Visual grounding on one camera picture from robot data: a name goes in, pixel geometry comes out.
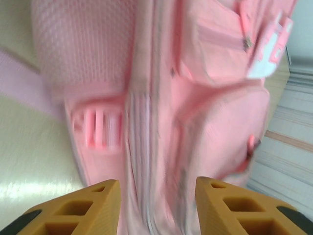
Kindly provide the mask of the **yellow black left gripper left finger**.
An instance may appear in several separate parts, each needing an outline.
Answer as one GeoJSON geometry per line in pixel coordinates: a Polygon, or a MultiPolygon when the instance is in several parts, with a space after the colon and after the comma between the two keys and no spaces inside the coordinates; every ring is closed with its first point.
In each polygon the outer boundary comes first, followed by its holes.
{"type": "Polygon", "coordinates": [[[121,188],[110,179],[31,207],[0,235],[117,235],[121,188]]]}

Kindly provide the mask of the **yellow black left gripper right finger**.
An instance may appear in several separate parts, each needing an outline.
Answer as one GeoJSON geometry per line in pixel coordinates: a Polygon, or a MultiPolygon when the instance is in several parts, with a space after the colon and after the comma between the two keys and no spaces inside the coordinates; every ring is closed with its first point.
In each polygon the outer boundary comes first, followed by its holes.
{"type": "Polygon", "coordinates": [[[196,179],[201,235],[313,235],[313,221],[290,204],[208,177],[196,179]]]}

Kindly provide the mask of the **pink school backpack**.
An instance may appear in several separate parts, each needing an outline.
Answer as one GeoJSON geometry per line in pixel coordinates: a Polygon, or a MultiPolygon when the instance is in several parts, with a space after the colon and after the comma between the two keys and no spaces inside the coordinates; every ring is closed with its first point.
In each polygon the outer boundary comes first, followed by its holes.
{"type": "Polygon", "coordinates": [[[297,0],[0,0],[0,222],[115,179],[117,235],[201,235],[243,187],[297,0]]]}

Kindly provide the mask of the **corrugated plastic side panel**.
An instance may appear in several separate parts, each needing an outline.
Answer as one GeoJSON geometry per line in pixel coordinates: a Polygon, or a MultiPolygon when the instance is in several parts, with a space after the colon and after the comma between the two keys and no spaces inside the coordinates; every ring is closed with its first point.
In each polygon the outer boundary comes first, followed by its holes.
{"type": "Polygon", "coordinates": [[[292,78],[283,56],[265,87],[271,95],[268,126],[246,187],[313,219],[313,82],[292,78]]]}

